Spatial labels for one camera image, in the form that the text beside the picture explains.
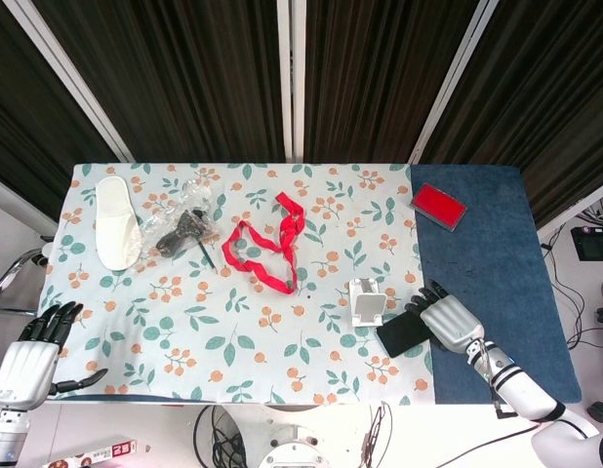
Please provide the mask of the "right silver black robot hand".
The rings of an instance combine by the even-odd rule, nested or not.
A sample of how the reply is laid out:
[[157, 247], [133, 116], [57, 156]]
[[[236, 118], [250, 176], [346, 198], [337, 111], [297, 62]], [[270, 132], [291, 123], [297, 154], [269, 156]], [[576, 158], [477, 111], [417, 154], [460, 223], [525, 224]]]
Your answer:
[[482, 323], [435, 281], [420, 288], [406, 303], [405, 310], [421, 319], [431, 334], [451, 352], [465, 354], [472, 342], [484, 339]]

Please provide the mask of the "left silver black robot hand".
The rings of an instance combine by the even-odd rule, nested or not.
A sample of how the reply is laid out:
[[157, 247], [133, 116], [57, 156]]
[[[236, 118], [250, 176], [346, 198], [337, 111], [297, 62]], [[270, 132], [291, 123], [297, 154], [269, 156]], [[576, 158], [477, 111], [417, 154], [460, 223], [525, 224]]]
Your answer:
[[54, 381], [60, 353], [83, 305], [75, 301], [55, 304], [29, 322], [11, 343], [0, 366], [0, 406], [29, 411], [48, 397], [90, 387], [106, 374], [106, 369], [81, 380]]

